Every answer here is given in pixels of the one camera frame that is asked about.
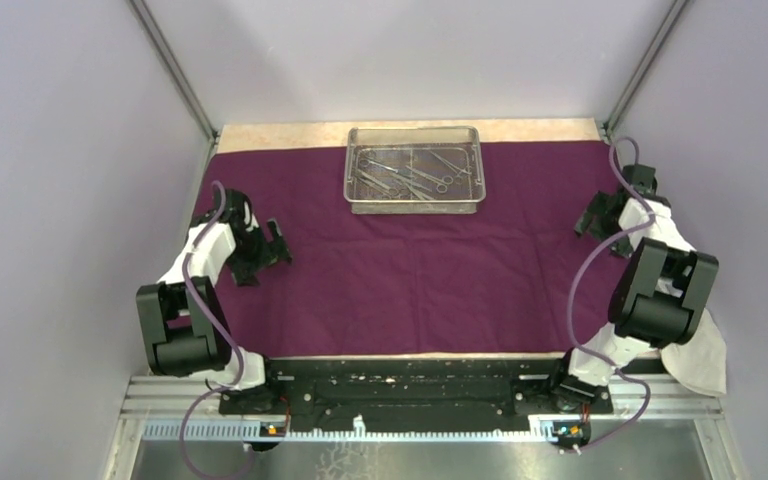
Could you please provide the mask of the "metal mesh instrument tray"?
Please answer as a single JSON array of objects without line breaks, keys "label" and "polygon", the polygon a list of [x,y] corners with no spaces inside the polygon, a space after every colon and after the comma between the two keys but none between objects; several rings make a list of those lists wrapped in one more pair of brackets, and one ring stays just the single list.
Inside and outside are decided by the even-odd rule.
[{"label": "metal mesh instrument tray", "polygon": [[354,214],[473,214],[487,196],[479,132],[353,128],[343,196]]}]

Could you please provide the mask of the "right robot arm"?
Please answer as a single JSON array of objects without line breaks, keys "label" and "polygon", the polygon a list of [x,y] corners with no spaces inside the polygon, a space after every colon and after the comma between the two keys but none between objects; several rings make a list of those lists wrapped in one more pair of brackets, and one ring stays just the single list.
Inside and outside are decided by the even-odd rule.
[{"label": "right robot arm", "polygon": [[727,392],[727,349],[707,309],[719,261],[678,231],[670,203],[657,194],[654,168],[626,165],[620,173],[617,191],[596,193],[574,227],[629,262],[607,323],[565,355],[546,385],[549,404],[560,412],[605,396],[615,369],[650,350],[660,351],[686,388],[712,397]]}]

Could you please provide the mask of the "maroon wrap cloth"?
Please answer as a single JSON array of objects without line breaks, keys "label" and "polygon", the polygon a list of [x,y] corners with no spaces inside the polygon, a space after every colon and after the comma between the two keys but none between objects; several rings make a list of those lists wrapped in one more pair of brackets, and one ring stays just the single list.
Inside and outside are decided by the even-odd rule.
[{"label": "maroon wrap cloth", "polygon": [[214,181],[275,218],[293,262],[260,285],[223,275],[216,291],[234,339],[270,357],[548,353],[606,321],[625,261],[599,256],[574,226],[616,181],[599,141],[486,143],[487,196],[467,215],[356,215],[343,196],[341,148],[220,154]]}]

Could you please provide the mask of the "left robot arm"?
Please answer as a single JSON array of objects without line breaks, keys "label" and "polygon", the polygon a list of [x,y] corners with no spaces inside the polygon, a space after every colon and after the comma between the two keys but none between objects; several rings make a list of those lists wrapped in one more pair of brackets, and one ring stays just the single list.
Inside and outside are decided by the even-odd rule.
[{"label": "left robot arm", "polygon": [[212,189],[212,207],[192,219],[172,266],[137,290],[147,363],[158,376],[242,391],[252,410],[268,413],[281,388],[267,377],[265,357],[232,338],[216,286],[223,271],[239,287],[256,286],[259,272],[291,263],[292,255],[277,221],[259,223],[246,194],[218,181]]}]

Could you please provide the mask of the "surgical clamp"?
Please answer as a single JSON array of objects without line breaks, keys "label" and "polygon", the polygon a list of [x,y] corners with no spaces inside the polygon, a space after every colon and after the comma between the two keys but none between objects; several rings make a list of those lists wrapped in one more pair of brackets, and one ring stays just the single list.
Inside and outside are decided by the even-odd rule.
[{"label": "surgical clamp", "polygon": [[449,161],[448,159],[446,159],[445,157],[436,153],[433,150],[429,150],[429,153],[433,155],[441,163],[443,163],[446,167],[448,167],[450,170],[452,170],[455,173],[455,178],[457,179],[458,182],[466,180],[470,176],[471,174],[470,170],[466,168],[461,168],[455,165],[454,163],[452,163],[451,161]]}]

